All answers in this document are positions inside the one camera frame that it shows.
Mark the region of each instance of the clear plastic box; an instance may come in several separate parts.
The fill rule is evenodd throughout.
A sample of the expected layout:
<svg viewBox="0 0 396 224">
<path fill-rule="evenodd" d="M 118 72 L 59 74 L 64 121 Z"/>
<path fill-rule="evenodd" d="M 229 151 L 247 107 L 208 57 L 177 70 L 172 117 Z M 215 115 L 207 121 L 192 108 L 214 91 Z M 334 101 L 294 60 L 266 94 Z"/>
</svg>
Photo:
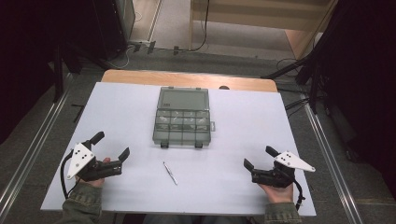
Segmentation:
<svg viewBox="0 0 396 224">
<path fill-rule="evenodd" d="M 211 140 L 208 90 L 161 87 L 152 139 L 161 147 L 208 146 Z"/>
</svg>

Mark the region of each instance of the white tabletop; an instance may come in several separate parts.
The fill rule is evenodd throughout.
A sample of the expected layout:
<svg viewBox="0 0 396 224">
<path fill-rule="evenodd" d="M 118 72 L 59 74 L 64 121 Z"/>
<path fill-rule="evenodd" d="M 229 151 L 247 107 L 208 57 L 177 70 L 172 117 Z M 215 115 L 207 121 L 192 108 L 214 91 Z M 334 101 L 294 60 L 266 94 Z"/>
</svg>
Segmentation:
<svg viewBox="0 0 396 224">
<path fill-rule="evenodd" d="M 211 120 L 216 131 L 208 147 L 154 145 L 152 134 L 159 86 L 96 83 L 78 123 L 68 154 L 75 143 L 105 132 L 92 146 L 97 160 L 117 160 L 129 147 L 130 157 L 122 175 L 106 179 L 103 210 L 125 213 L 169 213 L 195 215 L 263 215 L 268 203 L 265 192 L 251 182 L 244 158 L 255 168 L 271 170 L 274 159 L 265 152 L 271 146 L 279 152 L 298 155 L 289 121 L 279 93 L 209 90 Z M 178 185 L 166 172 L 172 170 Z M 64 196 L 58 169 L 41 206 L 62 210 Z M 306 200 L 301 216 L 315 216 L 304 172 L 296 170 Z M 66 180 L 67 189 L 74 180 Z M 294 191 L 296 201 L 298 190 Z"/>
</svg>

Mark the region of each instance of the hand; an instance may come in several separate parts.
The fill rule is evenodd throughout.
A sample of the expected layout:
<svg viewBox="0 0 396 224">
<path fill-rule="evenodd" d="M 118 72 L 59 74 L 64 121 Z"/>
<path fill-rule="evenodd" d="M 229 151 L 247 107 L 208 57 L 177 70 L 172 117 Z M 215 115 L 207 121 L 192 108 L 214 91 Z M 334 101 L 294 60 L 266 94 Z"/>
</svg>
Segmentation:
<svg viewBox="0 0 396 224">
<path fill-rule="evenodd" d="M 274 188 L 259 184 L 267 193 L 270 203 L 292 203 L 293 202 L 293 184 L 288 185 L 285 189 Z"/>
<path fill-rule="evenodd" d="M 106 162 L 110 162 L 110 158 L 109 157 L 106 157 L 103 160 L 103 163 L 106 163 Z M 103 186 L 103 184 L 105 184 L 105 179 L 104 178 L 100 178 L 100 179 L 97 179 L 97 180 L 86 182 L 86 181 L 80 179 L 78 176 L 76 176 L 76 180 L 81 182 L 81 183 L 90 184 L 90 185 L 92 185 L 93 187 L 96 187 L 96 188 L 101 188 Z"/>
</svg>

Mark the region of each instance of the person's left hand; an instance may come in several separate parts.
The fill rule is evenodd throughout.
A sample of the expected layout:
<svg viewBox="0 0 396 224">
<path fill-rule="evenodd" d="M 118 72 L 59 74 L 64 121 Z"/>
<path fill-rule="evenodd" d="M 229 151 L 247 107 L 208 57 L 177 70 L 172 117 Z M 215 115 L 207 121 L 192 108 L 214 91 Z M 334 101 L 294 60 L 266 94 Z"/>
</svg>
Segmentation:
<svg viewBox="0 0 396 224">
<path fill-rule="evenodd" d="M 106 157 L 106 158 L 103 160 L 103 162 L 104 162 L 104 163 L 110 162 L 110 158 L 109 158 L 109 157 Z M 79 179 L 79 177 L 76 176 L 76 180 L 79 181 L 79 182 L 81 182 L 81 183 L 86 183 L 86 184 L 92 185 L 93 187 L 96 187 L 96 188 L 101 188 L 101 187 L 103 186 L 103 184 L 105 183 L 105 179 L 104 179 L 104 178 L 100 178 L 100 179 L 97 179 L 97 180 L 87 181 L 87 182 L 86 182 L 86 181 L 84 181 L 84 180 L 82 180 L 82 179 Z"/>
</svg>

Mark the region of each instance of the sleeve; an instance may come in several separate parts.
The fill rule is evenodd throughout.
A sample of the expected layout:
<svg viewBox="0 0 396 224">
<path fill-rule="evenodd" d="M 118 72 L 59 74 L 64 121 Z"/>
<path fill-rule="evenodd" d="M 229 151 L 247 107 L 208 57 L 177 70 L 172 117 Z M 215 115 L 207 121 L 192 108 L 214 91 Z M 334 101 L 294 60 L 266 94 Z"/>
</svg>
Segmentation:
<svg viewBox="0 0 396 224">
<path fill-rule="evenodd" d="M 265 206 L 265 224 L 302 223 L 294 203 L 268 203 Z"/>
<path fill-rule="evenodd" d="M 98 223 L 102 213 L 102 188 L 78 183 L 70 197 L 64 201 L 63 217 L 56 224 Z"/>
</svg>

